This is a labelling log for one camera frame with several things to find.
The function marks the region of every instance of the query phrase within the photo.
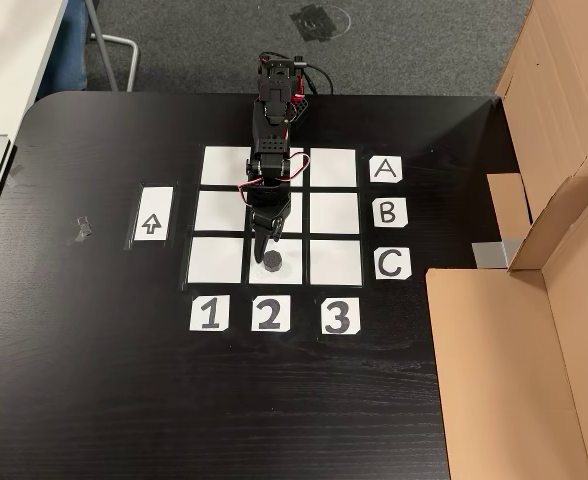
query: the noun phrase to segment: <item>white paper square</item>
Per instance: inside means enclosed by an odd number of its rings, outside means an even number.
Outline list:
[[[403,180],[401,157],[374,155],[370,159],[370,182],[398,183]]]
[[[203,185],[238,185],[247,181],[250,147],[205,147]]]
[[[311,233],[359,233],[356,193],[310,193]]]
[[[290,296],[265,295],[252,304],[253,332],[287,332],[290,329]]]
[[[134,240],[167,240],[173,195],[173,187],[143,188]]]
[[[302,148],[290,148],[290,157],[295,153],[303,153],[304,149]],[[305,155],[296,155],[292,160],[290,160],[290,174],[294,174],[299,167],[301,167],[306,160],[307,157]],[[305,172],[301,172],[301,174],[296,177],[294,180],[290,182],[292,187],[302,187],[303,186],[303,175]]]
[[[267,250],[276,250],[281,254],[283,265],[278,272],[268,272],[263,264],[254,260],[254,239],[250,257],[250,283],[289,284],[303,283],[303,241],[282,238],[278,242],[270,240]]]
[[[336,148],[310,150],[312,187],[356,187],[356,152]]]
[[[190,330],[222,332],[230,326],[230,296],[196,297],[192,302]]]
[[[412,275],[409,248],[380,247],[374,250],[377,280],[407,280]]]
[[[243,239],[194,237],[188,283],[241,283]]]
[[[242,232],[247,207],[238,192],[207,192],[198,194],[194,230]]]
[[[312,285],[362,285],[361,242],[358,240],[311,240]]]
[[[321,305],[321,331],[327,335],[354,335],[361,331],[358,298],[328,298]]]
[[[374,226],[402,228],[407,225],[407,201],[405,198],[377,198],[372,202]]]
[[[292,210],[290,211],[283,231],[285,233],[301,233],[303,231],[303,193],[292,192]]]

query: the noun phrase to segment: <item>person's leg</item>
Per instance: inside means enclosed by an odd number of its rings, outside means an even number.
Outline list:
[[[85,0],[68,0],[38,91],[42,98],[64,90],[84,90],[87,9]]]

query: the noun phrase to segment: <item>gray carpet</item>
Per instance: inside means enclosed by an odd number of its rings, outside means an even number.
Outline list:
[[[254,92],[257,55],[275,50],[327,70],[337,93],[482,95],[493,92],[529,2],[329,0],[328,41],[305,41],[290,18],[310,0],[103,0],[98,16],[105,34],[141,47],[136,91]],[[108,48],[124,88],[129,50]],[[87,67],[88,88],[107,90],[95,44]]]

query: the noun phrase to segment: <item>cardboard box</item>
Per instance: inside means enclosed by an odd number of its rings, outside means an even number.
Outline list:
[[[588,0],[533,1],[497,93],[534,224],[491,176],[509,272],[427,273],[451,478],[588,480]]]

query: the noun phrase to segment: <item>red wire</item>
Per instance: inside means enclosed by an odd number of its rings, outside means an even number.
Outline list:
[[[307,165],[310,163],[310,157],[309,157],[309,155],[308,155],[307,153],[305,153],[305,152],[298,152],[298,153],[295,153],[294,155],[292,155],[292,156],[289,158],[289,160],[291,160],[292,158],[296,157],[297,155],[305,155],[305,156],[307,157],[307,162],[303,162],[303,165],[301,165],[301,166],[299,167],[299,169],[298,169],[298,170],[296,170],[296,172],[294,172],[294,175],[290,175],[288,178],[285,178],[285,177],[281,177],[281,178],[279,178],[279,180],[280,180],[281,182],[288,182],[288,181],[294,180],[294,179],[295,179],[295,178],[298,176],[298,174],[299,174],[299,173],[301,173],[301,171],[303,171],[303,170],[304,170],[304,169],[307,167]]]
[[[243,195],[243,187],[246,187],[248,185],[252,185],[254,183],[258,183],[261,180],[263,180],[263,177],[258,177],[258,178],[255,178],[254,180],[250,180],[249,182],[241,182],[236,186],[236,188],[238,188],[238,193],[241,195],[241,199],[243,200],[243,203],[245,205],[249,205],[249,203],[247,203],[247,200],[245,200],[245,196]]]

